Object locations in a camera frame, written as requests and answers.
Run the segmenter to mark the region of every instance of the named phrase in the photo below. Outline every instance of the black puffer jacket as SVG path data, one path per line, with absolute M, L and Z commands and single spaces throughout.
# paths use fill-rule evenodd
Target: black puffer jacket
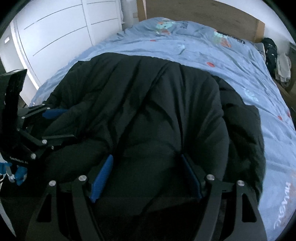
M 265 158 L 259 113 L 221 78 L 167 60 L 105 53 L 76 63 L 46 103 L 68 111 L 40 136 L 74 134 L 79 142 L 46 158 L 38 177 L 44 182 L 36 183 L 29 171 L 20 189 L 72 181 L 113 154 L 111 176 L 94 205 L 107 235 L 120 225 L 110 229 L 104 217 L 137 216 L 155 197 L 177 197 L 178 205 L 190 197 L 178 168 L 183 152 L 220 180 L 246 181 L 260 198 Z M 1 191 L 7 198 L 8 189 Z M 29 200 L 23 204 L 33 206 Z M 158 209 L 175 205 L 162 200 Z M 16 233 L 24 232 L 27 221 L 20 219 L 30 214 L 20 217 L 3 205 L 12 223 L 22 223 Z

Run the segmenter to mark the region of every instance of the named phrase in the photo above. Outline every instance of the metal bolt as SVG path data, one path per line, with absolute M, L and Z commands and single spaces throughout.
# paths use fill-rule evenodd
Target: metal bolt
M 208 179 L 209 181 L 213 181 L 213 180 L 215 180 L 215 176 L 212 175 L 212 174 L 208 174 L 208 175 L 207 175 L 207 179 Z
M 54 187 L 56 185 L 56 181 L 52 180 L 48 183 L 48 185 L 50 185 L 51 187 Z
M 244 181 L 242 181 L 242 180 L 238 180 L 238 181 L 237 181 L 237 184 L 238 184 L 239 186 L 243 187 L 243 186 L 244 186 Z
M 79 181 L 85 181 L 87 179 L 86 175 L 81 175 L 80 177 L 78 177 Z
M 33 159 L 33 160 L 36 159 L 36 154 L 35 153 L 31 154 L 31 159 Z

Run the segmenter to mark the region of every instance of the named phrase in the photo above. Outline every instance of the white cloth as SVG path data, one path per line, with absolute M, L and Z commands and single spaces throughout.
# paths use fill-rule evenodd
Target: white cloth
M 266 61 L 266 55 L 265 55 L 265 49 L 263 43 L 254 43 L 255 48 L 258 50 L 258 52 L 261 54 L 264 62 Z
M 287 55 L 278 56 L 275 76 L 281 82 L 287 82 L 291 78 L 291 61 Z

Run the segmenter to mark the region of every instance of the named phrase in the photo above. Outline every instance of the white wall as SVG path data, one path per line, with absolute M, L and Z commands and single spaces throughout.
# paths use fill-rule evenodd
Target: white wall
M 271 38 L 278 53 L 287 53 L 289 42 L 295 43 L 277 14 L 262 0 L 215 0 L 238 8 L 265 23 L 264 37 Z
M 84 50 L 122 29 L 118 0 L 32 0 L 13 23 L 38 86 Z
M 9 41 L 5 44 L 5 39 L 9 37 Z M 21 63 L 19 56 L 17 54 L 10 27 L 8 27 L 2 37 L 0 38 L 0 57 L 6 72 L 10 72 L 15 69 L 24 69 L 23 64 Z M 26 102 L 27 105 L 30 104 L 31 99 L 36 94 L 36 88 L 31 82 L 28 75 L 26 75 L 23 89 L 20 93 L 22 99 Z

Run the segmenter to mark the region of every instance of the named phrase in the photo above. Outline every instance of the red flower print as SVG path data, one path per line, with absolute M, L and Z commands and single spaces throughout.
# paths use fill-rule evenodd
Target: red flower print
M 165 34 L 170 34 L 170 32 L 168 30 L 166 30 L 166 29 L 162 30 L 162 32 L 165 33 Z
M 211 62 L 207 62 L 207 65 L 210 66 L 210 67 L 215 67 L 215 65 Z
M 230 43 L 225 38 L 221 38 L 221 45 L 224 47 L 231 48 Z

